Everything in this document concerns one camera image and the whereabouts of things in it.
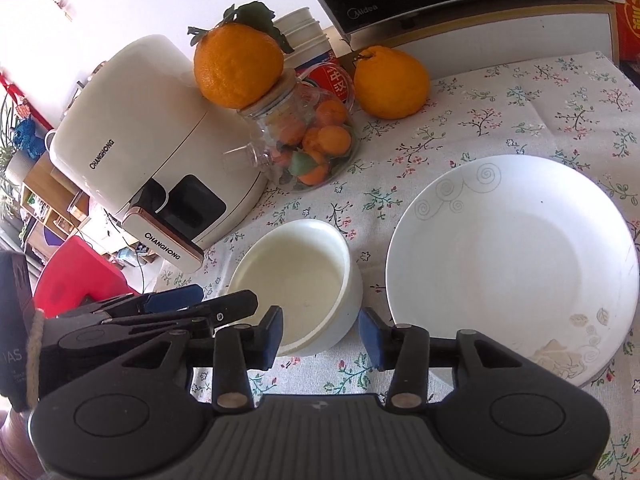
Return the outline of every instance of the orange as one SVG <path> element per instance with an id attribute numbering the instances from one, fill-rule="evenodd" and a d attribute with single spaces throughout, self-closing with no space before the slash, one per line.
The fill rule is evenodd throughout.
<path id="1" fill-rule="evenodd" d="M 326 178 L 326 174 L 329 173 L 329 164 L 322 153 L 307 152 L 307 155 L 311 156 L 318 165 L 309 171 L 309 173 L 300 175 L 298 180 L 307 186 L 317 186 Z"/>
<path id="2" fill-rule="evenodd" d="M 305 136 L 306 126 L 295 117 L 286 117 L 276 123 L 277 136 L 280 142 L 289 146 L 296 146 Z"/>
<path id="3" fill-rule="evenodd" d="M 347 120 L 347 108 L 337 99 L 327 99 L 316 108 L 316 119 L 322 126 L 342 124 Z"/>
<path id="4" fill-rule="evenodd" d="M 320 128 L 312 126 L 309 128 L 305 136 L 302 137 L 302 149 L 306 152 L 316 152 L 318 150 L 318 132 Z"/>
<path id="5" fill-rule="evenodd" d="M 284 56 L 267 34 L 241 23 L 226 23 L 202 38 L 193 73 L 202 95 L 225 108 L 245 108 L 276 83 Z"/>
<path id="6" fill-rule="evenodd" d="M 353 85 L 364 111 L 402 119 L 422 108 L 429 97 L 429 74 L 415 57 L 386 46 L 371 46 L 360 56 Z"/>
<path id="7" fill-rule="evenodd" d="M 292 151 L 291 150 L 278 150 L 277 148 L 270 148 L 271 160 L 275 162 L 281 168 L 288 168 L 291 163 Z"/>
<path id="8" fill-rule="evenodd" d="M 351 136 L 341 126 L 325 126 L 318 132 L 318 149 L 327 155 L 340 156 L 349 151 Z"/>

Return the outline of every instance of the bowl rim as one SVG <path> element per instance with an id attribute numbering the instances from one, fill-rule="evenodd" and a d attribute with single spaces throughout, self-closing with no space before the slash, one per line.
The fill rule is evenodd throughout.
<path id="1" fill-rule="evenodd" d="M 331 324 L 332 320 L 337 315 L 338 310 L 344 303 L 344 297 L 347 295 L 347 292 L 351 286 L 351 282 L 353 281 L 353 272 L 352 272 L 353 269 L 351 269 L 351 265 L 352 265 L 351 252 L 349 250 L 349 246 L 347 245 L 347 241 L 342 236 L 342 233 L 338 231 L 338 229 L 332 226 L 331 224 L 324 222 L 322 220 L 313 219 L 313 218 L 303 218 L 299 220 L 293 220 L 291 222 L 286 222 L 285 224 L 280 225 L 275 229 L 269 231 L 267 234 L 262 236 L 255 244 L 252 245 L 252 247 L 242 257 L 242 260 L 240 260 L 240 263 L 236 267 L 236 270 L 234 270 L 234 273 L 231 276 L 231 280 L 229 281 L 229 286 L 227 289 L 228 294 L 231 294 L 236 290 L 242 290 L 242 288 L 238 287 L 237 283 L 234 283 L 234 280 L 236 279 L 239 280 L 239 278 L 237 278 L 238 271 L 241 269 L 243 263 L 245 266 L 248 265 L 248 263 L 246 262 L 249 261 L 252 253 L 259 252 L 262 249 L 261 246 L 264 246 L 265 244 L 270 242 L 270 238 L 273 237 L 273 233 L 277 232 L 278 230 L 280 233 L 282 233 L 285 230 L 291 230 L 291 229 L 304 229 L 304 228 L 308 229 L 309 228 L 308 226 L 311 226 L 311 225 L 320 227 L 320 229 L 323 230 L 328 236 L 331 236 L 332 238 L 334 238 L 337 241 L 337 245 L 340 246 L 340 252 L 342 253 L 342 260 L 344 264 L 342 285 L 340 286 L 340 292 L 338 293 L 338 296 L 334 300 L 334 304 L 329 309 L 329 311 L 324 316 L 324 318 L 322 318 L 322 321 L 311 332 L 307 333 L 304 337 L 292 343 L 289 343 L 287 345 L 280 346 L 278 348 L 278 356 L 292 355 L 297 350 L 308 346 L 309 344 L 313 343 L 316 339 L 318 339 L 318 337 L 320 337 L 322 332 L 324 332 L 324 329 L 326 329 Z"/>

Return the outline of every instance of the stack of cups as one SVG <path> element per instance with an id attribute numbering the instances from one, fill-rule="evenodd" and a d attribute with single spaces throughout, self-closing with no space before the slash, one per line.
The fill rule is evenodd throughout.
<path id="1" fill-rule="evenodd" d="M 313 19 L 308 7 L 295 10 L 273 23 L 285 35 L 293 54 L 284 58 L 285 68 L 293 68 L 296 75 L 318 63 L 335 62 L 335 52 L 320 23 Z M 323 65 L 306 74 L 304 82 L 334 93 L 342 101 L 347 99 L 347 85 L 343 76 L 330 66 Z"/>

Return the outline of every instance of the red plastic stool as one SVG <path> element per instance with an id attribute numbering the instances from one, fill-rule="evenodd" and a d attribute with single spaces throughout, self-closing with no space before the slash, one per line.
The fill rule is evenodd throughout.
<path id="1" fill-rule="evenodd" d="M 133 292 L 120 270 L 78 236 L 70 236 L 45 265 L 33 301 L 46 317 L 82 304 Z"/>

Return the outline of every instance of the glass jar on shelf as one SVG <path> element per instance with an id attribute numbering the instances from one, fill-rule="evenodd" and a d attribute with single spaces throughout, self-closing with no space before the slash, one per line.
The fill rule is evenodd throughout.
<path id="1" fill-rule="evenodd" d="M 322 64 L 330 65 L 346 81 L 346 102 L 303 82 L 320 64 L 300 76 L 293 69 L 284 69 L 267 94 L 239 110 L 255 128 L 248 144 L 224 154 L 227 171 L 253 166 L 282 189 L 302 191 L 332 182 L 347 167 L 358 147 L 350 114 L 353 83 L 341 67 Z"/>

